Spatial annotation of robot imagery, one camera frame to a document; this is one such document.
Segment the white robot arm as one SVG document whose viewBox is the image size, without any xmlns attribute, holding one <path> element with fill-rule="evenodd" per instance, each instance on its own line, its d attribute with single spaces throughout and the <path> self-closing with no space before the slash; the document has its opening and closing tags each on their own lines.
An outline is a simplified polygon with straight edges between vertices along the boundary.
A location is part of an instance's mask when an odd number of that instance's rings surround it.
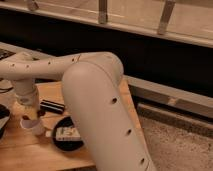
<svg viewBox="0 0 213 171">
<path fill-rule="evenodd" d="M 121 97 L 123 65 L 116 55 L 89 52 L 34 61 L 20 52 L 0 60 L 0 78 L 12 83 L 31 120 L 40 110 L 35 80 L 59 80 L 67 110 L 98 171 L 157 171 Z"/>
</svg>

